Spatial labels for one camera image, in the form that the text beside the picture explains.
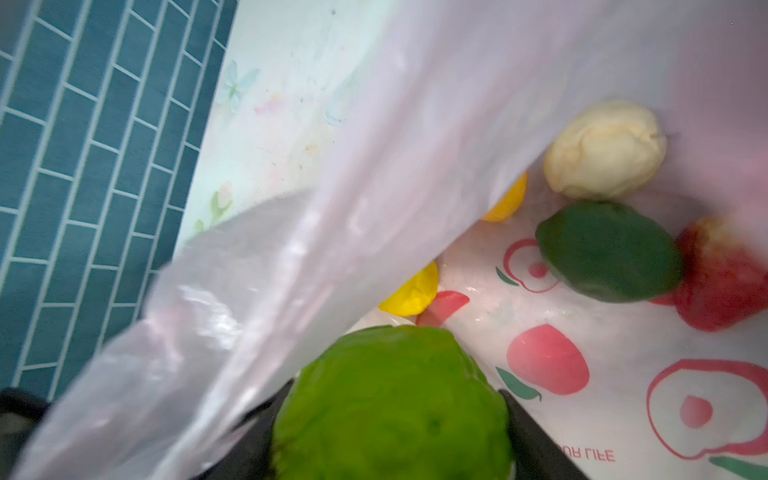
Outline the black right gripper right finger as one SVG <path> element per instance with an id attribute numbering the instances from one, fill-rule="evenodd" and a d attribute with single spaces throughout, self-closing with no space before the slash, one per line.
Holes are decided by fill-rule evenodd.
<path id="1" fill-rule="evenodd" d="M 500 389 L 499 393 L 509 413 L 507 434 L 515 456 L 515 479 L 588 480 L 510 392 Z"/>

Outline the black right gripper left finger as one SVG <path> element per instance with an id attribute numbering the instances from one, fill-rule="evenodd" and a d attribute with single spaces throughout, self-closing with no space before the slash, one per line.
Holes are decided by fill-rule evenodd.
<path id="1" fill-rule="evenodd" d="M 273 427 L 293 384 L 294 381 L 289 380 L 276 394 L 248 411 L 239 424 L 239 427 L 246 427 L 245 433 L 221 460 L 196 479 L 272 479 L 270 446 Z"/>

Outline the green apple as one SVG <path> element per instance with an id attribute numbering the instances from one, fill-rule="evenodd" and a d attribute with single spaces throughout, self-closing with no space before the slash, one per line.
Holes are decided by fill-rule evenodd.
<path id="1" fill-rule="evenodd" d="M 301 370 L 271 442 L 278 479 L 508 479 L 505 400 L 454 336 L 347 334 Z"/>

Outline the yellow lemon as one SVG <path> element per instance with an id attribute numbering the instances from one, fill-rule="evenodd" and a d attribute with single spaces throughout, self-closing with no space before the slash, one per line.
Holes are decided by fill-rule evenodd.
<path id="1" fill-rule="evenodd" d="M 438 266 L 431 262 L 382 302 L 379 309 L 400 317 L 418 316 L 436 298 L 438 287 Z"/>

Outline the green lime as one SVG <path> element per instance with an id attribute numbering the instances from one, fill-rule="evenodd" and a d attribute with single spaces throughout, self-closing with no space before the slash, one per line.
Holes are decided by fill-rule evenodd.
<path id="1" fill-rule="evenodd" d="M 572 203 L 539 223 L 535 239 L 553 275 L 601 302 L 652 300 L 683 279 L 683 255 L 675 239 L 621 203 Z"/>

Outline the orange fruit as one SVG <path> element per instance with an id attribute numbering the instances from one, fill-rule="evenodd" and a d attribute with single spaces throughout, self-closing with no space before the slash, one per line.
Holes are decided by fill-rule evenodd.
<path id="1" fill-rule="evenodd" d="M 525 172 L 494 207 L 481 217 L 481 220 L 489 223 L 500 223 L 510 218 L 522 206 L 528 182 L 529 174 Z"/>

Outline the pink plastic bag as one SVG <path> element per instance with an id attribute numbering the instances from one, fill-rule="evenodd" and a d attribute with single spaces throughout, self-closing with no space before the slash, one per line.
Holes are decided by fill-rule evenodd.
<path id="1" fill-rule="evenodd" d="M 660 169 L 618 199 L 553 191 L 547 149 L 606 100 L 656 115 Z M 482 221 L 525 172 L 522 206 Z M 417 326 L 450 332 L 588 479 L 765 478 L 767 309 L 704 332 L 575 292 L 535 230 L 582 200 L 676 244 L 722 217 L 767 266 L 765 2 L 405 2 L 311 185 L 191 240 L 11 475 L 196 479 L 341 337 Z M 379 309 L 431 262 L 423 313 Z"/>

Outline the beige potato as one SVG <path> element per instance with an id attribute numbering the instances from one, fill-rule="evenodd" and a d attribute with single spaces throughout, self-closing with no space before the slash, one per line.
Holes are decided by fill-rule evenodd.
<path id="1" fill-rule="evenodd" d="M 550 144 L 543 173 L 553 191 L 569 198 L 618 199 L 646 185 L 666 151 L 667 136 L 650 109 L 606 100 L 575 117 Z"/>

